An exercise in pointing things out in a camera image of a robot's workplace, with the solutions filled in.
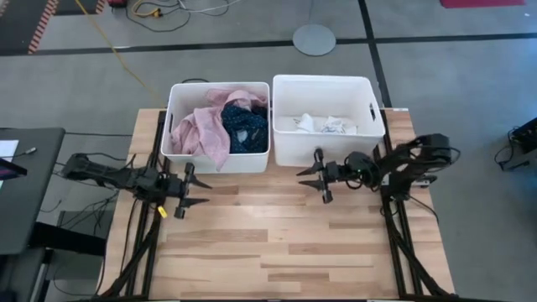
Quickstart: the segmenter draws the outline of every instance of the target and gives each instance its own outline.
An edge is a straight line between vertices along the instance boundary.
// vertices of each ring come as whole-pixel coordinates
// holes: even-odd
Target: pink cloth
[[[220,170],[229,156],[229,134],[222,126],[222,109],[228,102],[250,110],[252,106],[266,107],[267,100],[248,91],[209,90],[207,100],[212,107],[196,108],[186,116],[172,134],[175,154],[206,154]]]

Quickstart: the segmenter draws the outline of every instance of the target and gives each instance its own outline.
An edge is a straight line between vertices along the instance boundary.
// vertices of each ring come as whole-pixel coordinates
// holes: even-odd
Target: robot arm
[[[68,180],[94,180],[100,186],[111,185],[116,189],[127,190],[142,202],[152,202],[165,197],[179,198],[179,205],[175,208],[175,218],[178,219],[185,217],[186,208],[209,201],[188,198],[190,185],[211,189],[196,178],[194,165],[190,163],[186,164],[185,178],[181,180],[177,174],[167,174],[155,168],[129,168],[127,164],[118,169],[94,163],[85,154],[73,154],[61,173]]]
[[[314,153],[313,166],[297,175],[319,175],[318,180],[302,180],[299,183],[322,191],[324,203],[333,200],[329,184],[341,181],[345,181],[354,190],[363,185],[378,190],[383,183],[387,183],[387,190],[393,198],[406,200],[413,182],[420,180],[432,169],[444,169],[452,164],[452,149],[449,138],[436,133],[402,143],[377,162],[366,154],[352,152],[343,164],[332,161],[324,165],[322,150],[318,148]],[[358,186],[353,187],[350,182],[357,183]]]

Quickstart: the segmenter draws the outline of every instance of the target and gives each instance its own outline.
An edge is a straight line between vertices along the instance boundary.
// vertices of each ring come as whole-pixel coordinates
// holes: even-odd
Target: orange warning stripe
[[[37,48],[39,47],[39,41],[41,40],[44,34],[44,29],[47,27],[47,23],[49,22],[49,19],[52,18],[52,16],[54,16],[54,14],[56,13],[57,7],[58,7],[58,0],[49,0],[47,4],[44,6],[44,11],[41,14],[41,19],[39,20],[37,28],[35,29],[34,37],[30,41],[30,45],[28,47],[29,55],[37,51]]]
[[[95,8],[96,13],[102,13],[102,11],[104,10],[105,1],[106,0],[97,1],[97,7]]]
[[[0,5],[0,17],[2,17],[3,13],[6,11],[6,7],[8,6],[9,0],[4,0],[2,5]]]

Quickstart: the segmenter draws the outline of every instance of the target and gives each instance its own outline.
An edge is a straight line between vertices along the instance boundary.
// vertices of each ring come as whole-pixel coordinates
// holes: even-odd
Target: bin handle
[[[373,110],[373,104],[369,104],[369,111],[371,112],[371,117],[373,118],[373,121],[377,119],[377,116],[375,115],[375,111]]]
[[[169,114],[169,127],[168,127],[168,132],[171,133],[171,128],[173,127],[174,125],[174,113],[170,113]]]

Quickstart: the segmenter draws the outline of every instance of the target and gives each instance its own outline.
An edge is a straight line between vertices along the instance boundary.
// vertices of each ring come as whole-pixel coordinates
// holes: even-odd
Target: round metal base
[[[319,24],[307,24],[296,29],[293,44],[305,55],[326,55],[336,47],[336,36]]]

